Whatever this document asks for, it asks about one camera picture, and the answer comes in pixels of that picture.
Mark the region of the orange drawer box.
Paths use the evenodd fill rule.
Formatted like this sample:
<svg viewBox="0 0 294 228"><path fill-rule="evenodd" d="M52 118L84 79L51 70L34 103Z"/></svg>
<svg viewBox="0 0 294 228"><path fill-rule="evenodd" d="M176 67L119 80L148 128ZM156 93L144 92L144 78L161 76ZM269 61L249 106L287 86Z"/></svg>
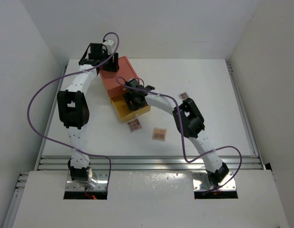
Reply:
<svg viewBox="0 0 294 228"><path fill-rule="evenodd" d="M104 70L100 71L100 77L102 78L109 98L113 98L124 92L123 87L116 81L118 76L124 78L126 81L133 78L138 78L135 70L126 56L120 57L118 59L118 64L119 70L117 72L108 72Z"/></svg>

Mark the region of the yellow drawer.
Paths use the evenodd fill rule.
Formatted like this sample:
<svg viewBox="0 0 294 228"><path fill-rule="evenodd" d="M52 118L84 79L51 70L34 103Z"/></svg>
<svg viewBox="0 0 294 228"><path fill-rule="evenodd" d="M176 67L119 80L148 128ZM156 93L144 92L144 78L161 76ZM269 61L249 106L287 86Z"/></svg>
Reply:
<svg viewBox="0 0 294 228"><path fill-rule="evenodd" d="M130 111L123 95L112 97L110 100L122 123L129 122L151 110L151 107L147 105L136 111Z"/></svg>

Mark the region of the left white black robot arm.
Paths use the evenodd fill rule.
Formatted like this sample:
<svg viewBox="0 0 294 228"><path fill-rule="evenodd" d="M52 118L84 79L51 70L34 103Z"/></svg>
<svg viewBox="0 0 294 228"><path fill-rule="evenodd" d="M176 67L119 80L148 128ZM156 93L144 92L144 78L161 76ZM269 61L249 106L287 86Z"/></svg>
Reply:
<svg viewBox="0 0 294 228"><path fill-rule="evenodd" d="M89 44L78 63L80 72L75 74L74 80L65 90L57 93L59 119L66 128L74 151L68 161L70 176L73 182L86 190L96 185L96 179L93 178L89 156L82 153L87 143L85 133L89 121L85 94L99 73L97 65L109 58L114 44L113 40Z"/></svg>

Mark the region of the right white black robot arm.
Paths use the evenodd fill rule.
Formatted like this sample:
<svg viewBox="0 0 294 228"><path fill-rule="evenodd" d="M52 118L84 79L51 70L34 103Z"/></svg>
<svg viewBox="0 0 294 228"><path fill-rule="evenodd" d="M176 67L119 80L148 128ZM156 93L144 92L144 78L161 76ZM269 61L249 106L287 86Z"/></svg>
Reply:
<svg viewBox="0 0 294 228"><path fill-rule="evenodd" d="M142 86L136 79L125 81L123 87L130 92L131 101L140 105L146 103L173 116L177 130L181 134L183 157L186 163L193 163L196 159L188 160L185 150L185 138L196 148L202 158L210 184L218 187L228 175L229 168L219 158L205 134L204 118L193 99L176 100L169 95L162 94L152 86Z"/></svg>

